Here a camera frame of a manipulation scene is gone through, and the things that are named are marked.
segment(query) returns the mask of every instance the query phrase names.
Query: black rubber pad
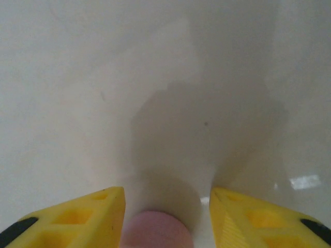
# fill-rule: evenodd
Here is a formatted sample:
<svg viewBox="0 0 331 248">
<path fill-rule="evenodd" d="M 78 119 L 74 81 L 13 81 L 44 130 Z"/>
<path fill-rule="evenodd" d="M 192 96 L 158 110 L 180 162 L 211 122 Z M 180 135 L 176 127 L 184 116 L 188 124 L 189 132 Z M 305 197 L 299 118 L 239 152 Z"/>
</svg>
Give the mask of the black rubber pad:
<svg viewBox="0 0 331 248">
<path fill-rule="evenodd" d="M 5 248 L 19 235 L 24 233 L 29 227 L 37 222 L 37 217 L 31 217 L 21 221 L 17 221 L 0 233 L 0 248 Z"/>
<path fill-rule="evenodd" d="M 331 230 L 329 228 L 312 220 L 301 219 L 300 221 L 328 245 L 331 245 Z"/>
</svg>

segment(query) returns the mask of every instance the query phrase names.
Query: glossy white surface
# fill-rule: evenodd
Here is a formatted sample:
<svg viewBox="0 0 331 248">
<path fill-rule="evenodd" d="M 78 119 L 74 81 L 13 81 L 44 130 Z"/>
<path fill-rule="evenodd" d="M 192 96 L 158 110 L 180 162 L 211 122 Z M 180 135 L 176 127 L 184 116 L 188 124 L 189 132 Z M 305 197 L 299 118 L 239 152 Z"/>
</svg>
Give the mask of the glossy white surface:
<svg viewBox="0 0 331 248">
<path fill-rule="evenodd" d="M 212 185 L 331 226 L 331 2 L 4 0 L 0 229 L 112 185 L 213 247 Z"/>
</svg>

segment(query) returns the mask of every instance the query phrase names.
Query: pink object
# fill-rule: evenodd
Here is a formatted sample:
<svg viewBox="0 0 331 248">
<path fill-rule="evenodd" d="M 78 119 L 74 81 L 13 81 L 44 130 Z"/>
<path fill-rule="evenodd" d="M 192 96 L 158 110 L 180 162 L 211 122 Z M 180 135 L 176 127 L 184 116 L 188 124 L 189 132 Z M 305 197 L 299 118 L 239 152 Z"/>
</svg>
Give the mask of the pink object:
<svg viewBox="0 0 331 248">
<path fill-rule="evenodd" d="M 193 248 L 185 225 L 162 212 L 137 214 L 123 229 L 120 248 Z"/>
</svg>

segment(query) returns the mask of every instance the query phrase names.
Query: yellow plastic part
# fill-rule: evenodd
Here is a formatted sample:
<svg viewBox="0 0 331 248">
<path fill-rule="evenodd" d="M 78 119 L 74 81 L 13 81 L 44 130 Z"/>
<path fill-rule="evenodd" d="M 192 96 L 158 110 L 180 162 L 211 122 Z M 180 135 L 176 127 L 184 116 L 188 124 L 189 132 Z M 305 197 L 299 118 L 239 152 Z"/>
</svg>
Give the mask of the yellow plastic part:
<svg viewBox="0 0 331 248">
<path fill-rule="evenodd" d="M 217 248 L 329 248 L 300 222 L 316 219 L 222 188 L 210 193 Z"/>
<path fill-rule="evenodd" d="M 118 248 L 124 213 L 124 189 L 104 189 L 21 218 L 39 220 L 6 248 Z"/>
</svg>

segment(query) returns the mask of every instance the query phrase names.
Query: white surface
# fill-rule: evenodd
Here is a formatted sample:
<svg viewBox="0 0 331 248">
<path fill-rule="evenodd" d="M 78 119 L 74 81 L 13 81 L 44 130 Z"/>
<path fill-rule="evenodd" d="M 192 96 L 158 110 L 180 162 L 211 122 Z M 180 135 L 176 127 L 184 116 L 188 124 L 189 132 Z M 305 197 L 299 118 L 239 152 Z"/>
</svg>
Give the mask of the white surface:
<svg viewBox="0 0 331 248">
<path fill-rule="evenodd" d="M 0 12 L 0 229 L 124 185 L 127 218 L 162 208 L 213 247 L 213 182 L 331 226 L 330 1 L 4 0 Z"/>
</svg>

